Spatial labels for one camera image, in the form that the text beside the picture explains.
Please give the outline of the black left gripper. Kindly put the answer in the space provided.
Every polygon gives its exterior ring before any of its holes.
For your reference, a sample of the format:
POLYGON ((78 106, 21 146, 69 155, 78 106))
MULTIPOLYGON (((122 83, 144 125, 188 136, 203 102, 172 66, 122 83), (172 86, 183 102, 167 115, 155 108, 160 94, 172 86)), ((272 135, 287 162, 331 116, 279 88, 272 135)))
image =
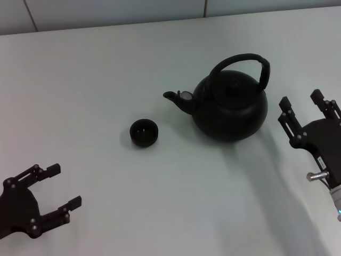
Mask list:
POLYGON ((35 164, 17 176, 4 180, 1 194, 1 238, 20 232, 35 239, 70 222, 70 212, 82 205, 80 196, 55 211, 40 215, 38 203, 27 188, 60 173, 59 164, 49 166, 46 170, 35 164))

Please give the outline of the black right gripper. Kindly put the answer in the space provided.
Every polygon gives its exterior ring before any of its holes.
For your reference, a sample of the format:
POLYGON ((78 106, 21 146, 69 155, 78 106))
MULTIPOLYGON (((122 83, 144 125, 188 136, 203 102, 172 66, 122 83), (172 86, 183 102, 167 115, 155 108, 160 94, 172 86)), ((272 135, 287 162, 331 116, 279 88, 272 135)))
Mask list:
POLYGON ((307 150, 315 159, 321 172, 328 172, 327 183, 333 189, 340 185, 340 108, 335 100, 325 100, 319 89, 310 95, 314 104, 324 114, 324 119, 301 126, 291 103, 283 97, 279 103, 279 123, 295 149, 307 150))

